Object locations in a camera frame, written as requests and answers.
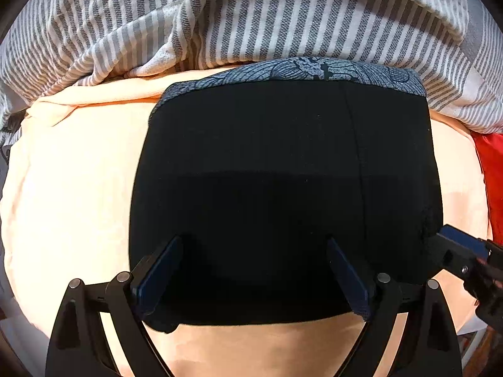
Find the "black pants with blue trim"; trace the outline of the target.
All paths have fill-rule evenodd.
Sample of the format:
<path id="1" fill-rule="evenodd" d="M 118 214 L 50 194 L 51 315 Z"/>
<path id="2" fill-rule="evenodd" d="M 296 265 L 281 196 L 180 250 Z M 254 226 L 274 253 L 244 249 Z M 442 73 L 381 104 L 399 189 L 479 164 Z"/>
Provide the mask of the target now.
<path id="1" fill-rule="evenodd" d="M 442 226 L 426 93 L 410 69 L 268 60 L 171 84 L 130 207 L 130 264 L 178 239 L 155 313 L 188 325 L 352 312 L 330 241 L 365 280 L 420 284 Z"/>

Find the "red embroidered pillow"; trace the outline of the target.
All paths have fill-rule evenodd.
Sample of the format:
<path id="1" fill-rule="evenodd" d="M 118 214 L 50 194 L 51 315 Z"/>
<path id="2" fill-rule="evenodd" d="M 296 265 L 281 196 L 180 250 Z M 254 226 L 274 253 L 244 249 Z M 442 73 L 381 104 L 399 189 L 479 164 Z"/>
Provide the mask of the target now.
<path id="1" fill-rule="evenodd" d="M 484 174 L 493 241 L 503 241 L 503 136 L 472 132 Z"/>

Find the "peach bed sheet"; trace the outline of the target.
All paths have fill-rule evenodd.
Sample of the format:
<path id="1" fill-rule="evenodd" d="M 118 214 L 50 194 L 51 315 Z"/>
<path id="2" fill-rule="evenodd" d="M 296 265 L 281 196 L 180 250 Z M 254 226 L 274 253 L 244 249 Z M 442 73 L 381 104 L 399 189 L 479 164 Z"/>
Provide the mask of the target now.
<path id="1" fill-rule="evenodd" d="M 105 288 L 135 268 L 130 207 L 148 121 L 171 84 L 234 68 L 70 87 L 28 110 L 3 189 L 2 237 L 14 296 L 45 337 L 46 375 L 135 376 Z M 441 186 L 440 230 L 451 225 L 484 240 L 492 228 L 474 140 L 459 122 L 428 110 Z M 474 299 L 457 276 L 432 271 L 420 284 L 397 282 L 401 305 L 374 375 L 395 365 L 401 338 L 419 311 L 429 321 L 416 343 L 438 343 L 445 332 L 448 352 L 457 351 L 455 335 L 475 312 Z M 435 317 L 446 324 L 435 325 Z M 172 376 L 334 376 L 365 321 L 352 311 L 296 323 L 180 324 L 170 334 L 143 325 Z"/>

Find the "grey striped duvet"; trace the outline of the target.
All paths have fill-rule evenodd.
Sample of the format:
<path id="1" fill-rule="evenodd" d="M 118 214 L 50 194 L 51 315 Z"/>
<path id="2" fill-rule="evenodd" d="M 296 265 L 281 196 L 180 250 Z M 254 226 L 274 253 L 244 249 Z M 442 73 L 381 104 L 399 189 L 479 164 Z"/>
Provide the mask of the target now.
<path id="1" fill-rule="evenodd" d="M 72 85 L 301 55 L 413 69 L 432 110 L 502 130 L 480 0 L 29 0 L 1 44 L 1 123 Z"/>

